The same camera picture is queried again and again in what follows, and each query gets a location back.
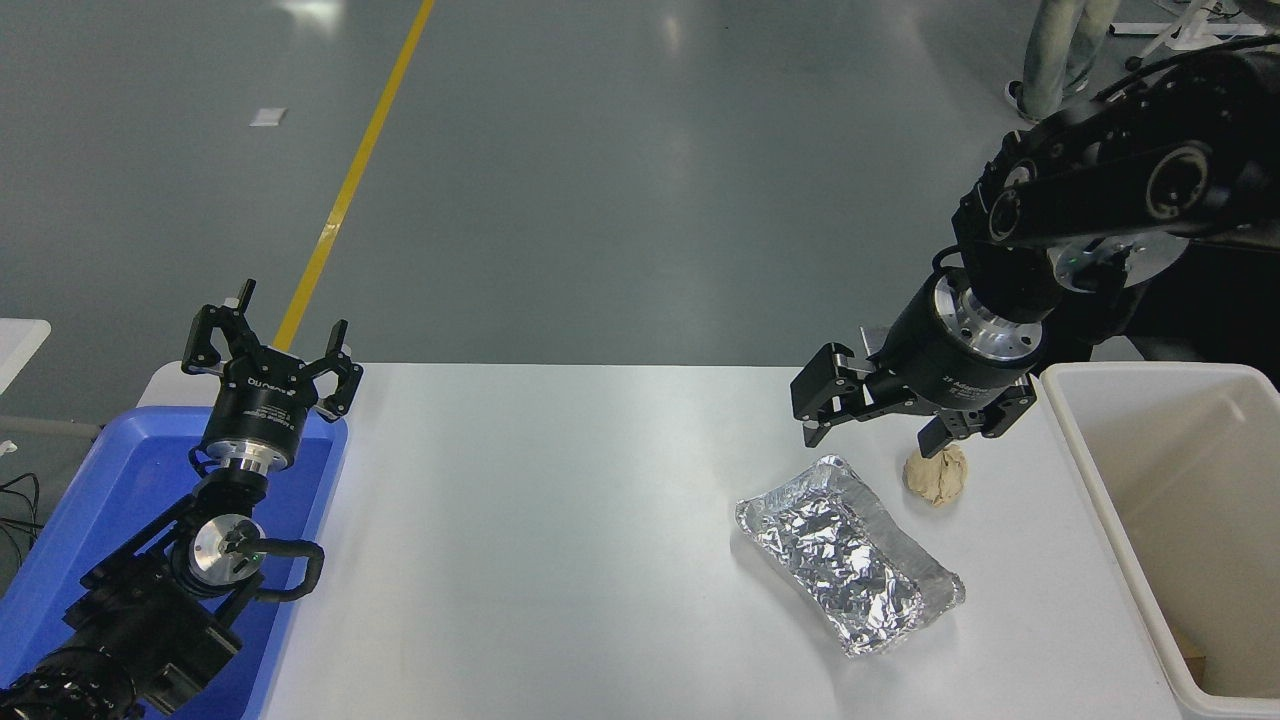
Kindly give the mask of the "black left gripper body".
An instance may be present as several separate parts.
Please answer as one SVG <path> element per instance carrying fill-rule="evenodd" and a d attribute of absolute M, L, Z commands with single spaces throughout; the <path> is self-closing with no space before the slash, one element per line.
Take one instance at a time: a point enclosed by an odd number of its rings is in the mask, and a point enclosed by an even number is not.
<path fill-rule="evenodd" d="M 302 360 L 282 352 L 266 352 L 264 360 L 243 355 L 227 363 L 204 432 L 204 451 L 248 441 L 278 454 L 294 454 L 317 400 L 303 366 Z"/>

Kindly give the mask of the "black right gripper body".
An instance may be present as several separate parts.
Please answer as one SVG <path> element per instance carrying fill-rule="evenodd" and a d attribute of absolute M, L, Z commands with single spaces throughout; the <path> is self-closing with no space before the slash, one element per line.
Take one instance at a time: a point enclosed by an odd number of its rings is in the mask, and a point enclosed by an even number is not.
<path fill-rule="evenodd" d="M 870 360 L 878 410 L 983 413 L 1018 396 L 1034 364 L 1034 327 L 997 315 L 968 283 L 925 283 Z"/>

